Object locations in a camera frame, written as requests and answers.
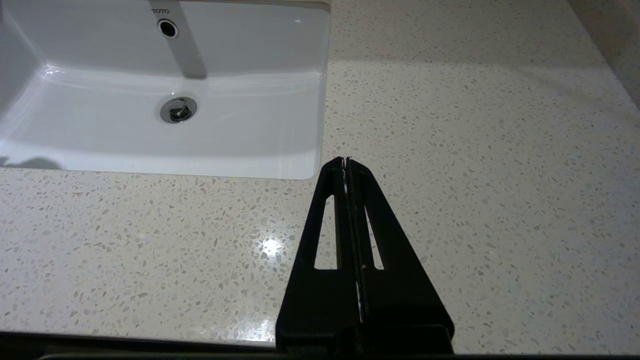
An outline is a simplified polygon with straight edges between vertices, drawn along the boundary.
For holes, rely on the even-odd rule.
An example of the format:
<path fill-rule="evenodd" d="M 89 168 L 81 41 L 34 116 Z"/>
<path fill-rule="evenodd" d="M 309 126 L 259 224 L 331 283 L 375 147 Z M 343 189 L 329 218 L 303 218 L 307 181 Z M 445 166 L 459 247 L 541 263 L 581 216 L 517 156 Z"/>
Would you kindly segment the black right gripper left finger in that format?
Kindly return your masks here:
<path fill-rule="evenodd" d="M 345 160 L 318 174 L 305 226 L 275 325 L 280 352 L 352 352 L 361 323 L 355 250 L 345 192 Z M 327 198 L 334 199 L 336 269 L 317 269 Z"/>

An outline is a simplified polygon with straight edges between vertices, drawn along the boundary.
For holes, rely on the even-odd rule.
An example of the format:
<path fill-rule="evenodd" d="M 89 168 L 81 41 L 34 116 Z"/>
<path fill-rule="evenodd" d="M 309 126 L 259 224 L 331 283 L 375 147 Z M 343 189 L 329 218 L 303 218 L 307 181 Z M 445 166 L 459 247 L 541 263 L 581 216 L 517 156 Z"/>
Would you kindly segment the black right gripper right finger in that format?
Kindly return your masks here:
<path fill-rule="evenodd" d="M 367 352 L 450 352 L 454 323 L 372 172 L 345 162 Z"/>

